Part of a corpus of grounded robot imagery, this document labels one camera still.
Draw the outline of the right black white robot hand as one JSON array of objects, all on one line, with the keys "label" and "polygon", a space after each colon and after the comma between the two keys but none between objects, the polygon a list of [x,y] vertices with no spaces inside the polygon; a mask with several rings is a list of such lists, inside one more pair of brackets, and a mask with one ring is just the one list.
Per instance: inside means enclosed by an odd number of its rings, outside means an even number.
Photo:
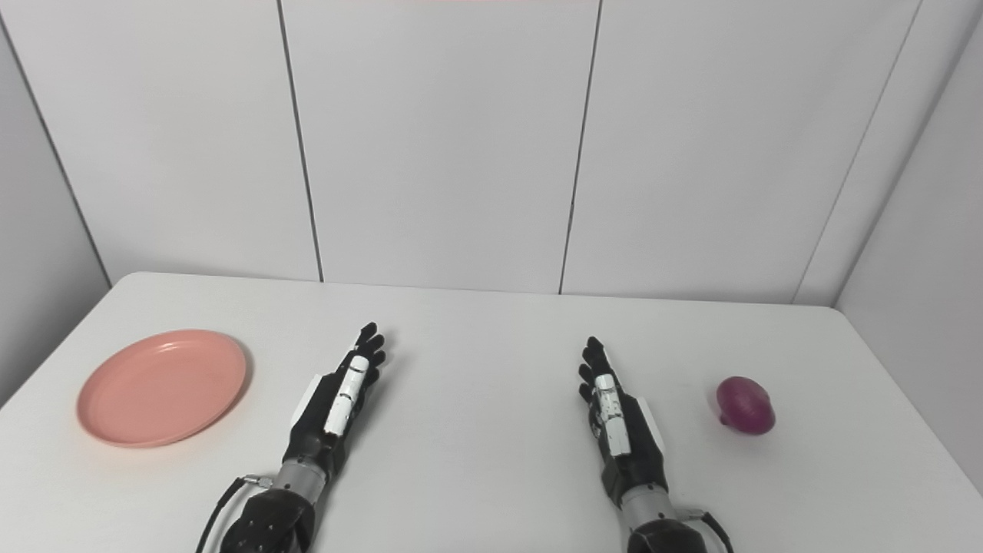
[{"label": "right black white robot hand", "polygon": [[597,337],[587,339],[581,357],[578,392],[587,403],[587,423],[599,445],[601,484],[615,505],[628,491],[668,491],[664,456],[644,416],[641,403],[624,391]]}]

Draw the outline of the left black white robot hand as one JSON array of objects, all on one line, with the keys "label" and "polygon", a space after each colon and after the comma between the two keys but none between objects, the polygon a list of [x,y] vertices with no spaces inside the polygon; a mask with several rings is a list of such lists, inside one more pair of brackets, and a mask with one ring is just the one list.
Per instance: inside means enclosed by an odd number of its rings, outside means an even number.
[{"label": "left black white robot hand", "polygon": [[347,435],[379,380],[384,360],[384,336],[375,322],[369,322],[338,368],[310,382],[282,461],[312,462],[330,478],[337,475],[346,462]]}]

